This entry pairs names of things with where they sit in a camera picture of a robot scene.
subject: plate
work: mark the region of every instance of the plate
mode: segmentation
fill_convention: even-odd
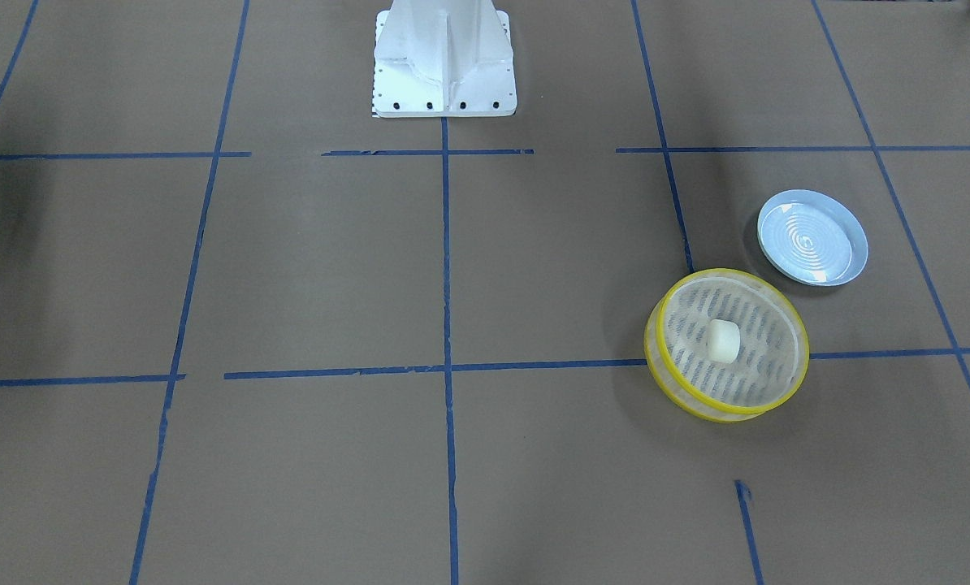
[[[816,190],[771,197],[757,222],[760,248],[787,277],[813,286],[852,281],[868,263],[868,238],[853,214]]]

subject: colander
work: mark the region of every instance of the colander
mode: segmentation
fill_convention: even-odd
[[[773,286],[712,269],[677,282],[656,305],[644,355],[683,410],[735,423],[792,397],[807,374],[809,341],[792,303]]]

